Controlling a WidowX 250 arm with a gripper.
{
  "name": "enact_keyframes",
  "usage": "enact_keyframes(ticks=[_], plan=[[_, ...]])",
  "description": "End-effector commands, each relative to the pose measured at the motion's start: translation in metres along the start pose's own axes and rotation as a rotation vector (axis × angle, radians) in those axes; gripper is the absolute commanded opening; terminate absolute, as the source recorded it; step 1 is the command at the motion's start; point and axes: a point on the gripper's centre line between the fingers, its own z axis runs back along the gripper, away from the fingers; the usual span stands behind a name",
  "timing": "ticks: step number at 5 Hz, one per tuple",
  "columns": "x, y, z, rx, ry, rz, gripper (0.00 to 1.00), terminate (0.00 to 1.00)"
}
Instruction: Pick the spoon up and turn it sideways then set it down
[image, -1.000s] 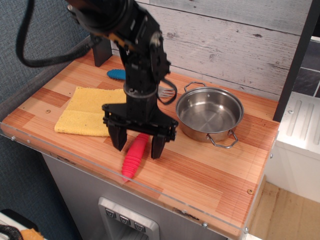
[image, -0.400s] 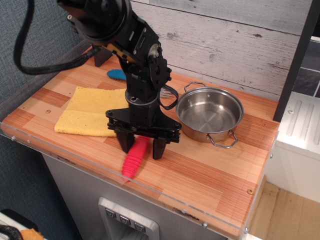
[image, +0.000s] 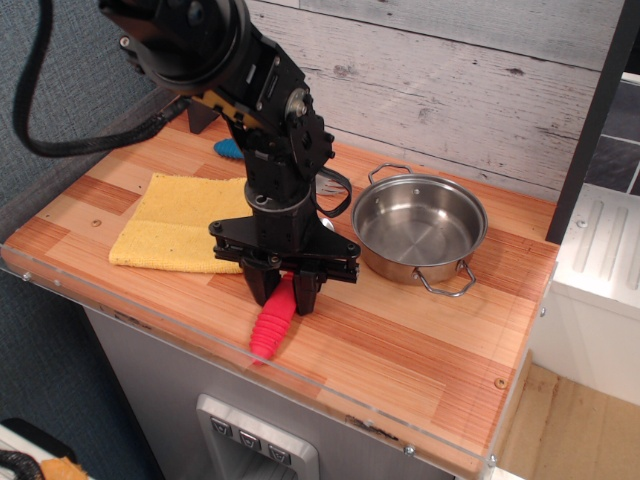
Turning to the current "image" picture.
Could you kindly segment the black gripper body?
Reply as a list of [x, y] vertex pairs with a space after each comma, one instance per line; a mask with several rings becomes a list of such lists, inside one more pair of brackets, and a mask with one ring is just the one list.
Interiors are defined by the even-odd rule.
[[296, 213], [257, 209], [247, 217], [215, 220], [209, 232], [220, 260], [313, 271], [324, 281], [355, 283], [358, 278], [360, 247], [324, 226], [310, 204]]

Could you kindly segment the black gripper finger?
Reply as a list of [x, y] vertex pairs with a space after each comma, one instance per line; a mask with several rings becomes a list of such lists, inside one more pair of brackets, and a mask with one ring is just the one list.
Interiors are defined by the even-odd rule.
[[322, 273], [301, 270], [293, 276], [293, 287], [296, 299], [296, 310], [301, 316], [314, 311], [317, 294], [326, 282]]
[[280, 269], [268, 262], [249, 257], [243, 258], [240, 265], [254, 300], [263, 306], [281, 281]]

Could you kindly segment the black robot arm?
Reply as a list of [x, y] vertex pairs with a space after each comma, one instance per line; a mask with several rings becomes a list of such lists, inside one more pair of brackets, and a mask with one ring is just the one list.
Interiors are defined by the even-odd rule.
[[156, 85], [222, 117], [246, 171], [247, 217], [217, 220], [215, 256], [237, 263], [264, 304], [283, 273], [297, 310], [329, 280], [355, 282], [360, 250], [323, 226], [316, 178], [335, 155], [304, 73], [242, 1], [103, 1], [132, 63]]

